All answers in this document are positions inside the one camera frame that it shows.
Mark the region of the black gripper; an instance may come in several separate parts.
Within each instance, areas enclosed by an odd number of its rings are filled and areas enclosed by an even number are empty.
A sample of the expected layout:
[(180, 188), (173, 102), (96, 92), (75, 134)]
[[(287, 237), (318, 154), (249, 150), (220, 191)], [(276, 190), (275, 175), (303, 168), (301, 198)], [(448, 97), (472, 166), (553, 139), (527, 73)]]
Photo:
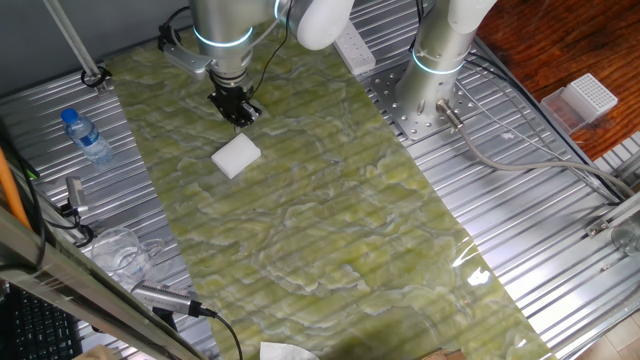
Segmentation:
[(214, 91), (207, 99), (232, 123), (235, 131), (241, 131), (249, 125), (249, 121), (260, 117), (261, 110), (250, 103), (254, 88), (246, 70), (235, 77), (224, 77), (213, 70), (209, 70), (208, 75)]

